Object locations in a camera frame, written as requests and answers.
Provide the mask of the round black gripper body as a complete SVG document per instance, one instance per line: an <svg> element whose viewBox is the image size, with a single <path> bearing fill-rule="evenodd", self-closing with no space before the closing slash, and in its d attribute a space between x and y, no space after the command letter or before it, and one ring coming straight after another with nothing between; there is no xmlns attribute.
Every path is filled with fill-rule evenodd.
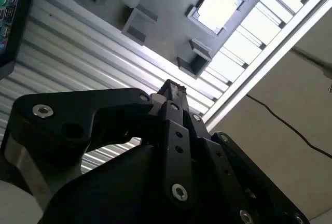
<svg viewBox="0 0 332 224"><path fill-rule="evenodd" d="M228 170L188 144L135 147L65 185L41 223L241 223Z"/></svg>

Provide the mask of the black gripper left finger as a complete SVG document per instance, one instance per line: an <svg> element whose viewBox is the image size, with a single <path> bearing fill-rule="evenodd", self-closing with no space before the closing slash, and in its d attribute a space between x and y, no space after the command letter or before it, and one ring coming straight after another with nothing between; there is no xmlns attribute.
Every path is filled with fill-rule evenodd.
<svg viewBox="0 0 332 224"><path fill-rule="evenodd" d="M29 94L15 100L1 151L40 206L81 176L85 153L134 137L166 158L189 148L180 100L138 88Z"/></svg>

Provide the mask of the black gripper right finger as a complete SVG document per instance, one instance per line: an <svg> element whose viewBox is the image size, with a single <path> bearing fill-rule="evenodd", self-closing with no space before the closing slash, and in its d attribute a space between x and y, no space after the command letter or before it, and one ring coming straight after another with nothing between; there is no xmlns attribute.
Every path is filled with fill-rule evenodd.
<svg viewBox="0 0 332 224"><path fill-rule="evenodd" d="M178 100L190 135L197 201L182 223L309 223L229 135L208 133L189 111L184 86L178 86Z"/></svg>

